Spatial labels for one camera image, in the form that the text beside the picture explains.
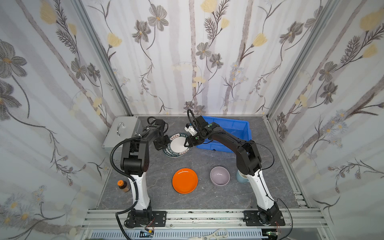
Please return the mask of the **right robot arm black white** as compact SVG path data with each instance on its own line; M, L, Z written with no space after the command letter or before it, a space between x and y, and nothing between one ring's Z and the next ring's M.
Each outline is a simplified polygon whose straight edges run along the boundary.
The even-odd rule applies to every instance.
M190 120L185 126L188 132L186 147L202 145L205 140L223 144L236 155L236 166L246 176L257 199L257 222L264 226L284 226L285 220L278 203L272 198L263 176L262 160L253 140L242 140L224 130L219 124L208 123L202 116Z

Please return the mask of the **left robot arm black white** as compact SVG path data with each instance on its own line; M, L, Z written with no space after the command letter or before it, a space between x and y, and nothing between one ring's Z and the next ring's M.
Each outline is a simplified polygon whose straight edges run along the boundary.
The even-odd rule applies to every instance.
M164 150L170 143L166 135L168 124L162 119L147 119L148 125L134 140L123 143L121 170L129 175L133 194L133 207L129 210L130 228L150 224L154 217L147 190L146 172L150 165L150 144L157 151Z

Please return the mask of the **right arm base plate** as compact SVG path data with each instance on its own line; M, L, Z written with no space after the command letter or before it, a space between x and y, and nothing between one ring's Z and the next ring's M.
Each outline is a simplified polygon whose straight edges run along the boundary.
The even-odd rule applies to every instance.
M267 214L259 211L244 211L243 221L247 227L277 227L285 226L285 219L281 211L278 211L276 215Z

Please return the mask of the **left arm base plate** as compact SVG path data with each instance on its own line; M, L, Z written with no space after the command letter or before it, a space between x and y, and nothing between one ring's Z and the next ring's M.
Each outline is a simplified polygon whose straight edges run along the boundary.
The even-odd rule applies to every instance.
M167 220L166 211L139 211L129 212L124 226L132 229L135 227L165 227Z

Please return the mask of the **green rimmed white plate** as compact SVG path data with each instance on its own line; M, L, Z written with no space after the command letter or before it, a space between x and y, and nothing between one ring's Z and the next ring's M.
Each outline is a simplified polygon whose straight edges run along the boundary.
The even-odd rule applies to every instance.
M191 147L185 147L185 142L188 135L184 133L177 133L170 137L170 143L163 150L163 153L169 158L179 158L187 154Z

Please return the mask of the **blue plastic bin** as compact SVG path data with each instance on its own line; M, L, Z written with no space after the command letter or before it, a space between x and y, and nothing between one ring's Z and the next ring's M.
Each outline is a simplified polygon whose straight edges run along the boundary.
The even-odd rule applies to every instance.
M234 135L235 137L249 141L252 139L252 132L250 128L250 123L242 120L233 120L233 119L224 119L224 118L216 118L216 117L207 117L203 116L204 120L211 124L213 122L220 125L226 132ZM218 152L227 152L231 153L232 151L224 146L223 144L213 141L209 143L209 141L205 141L204 144L198 145L197 148L203 150L211 150Z

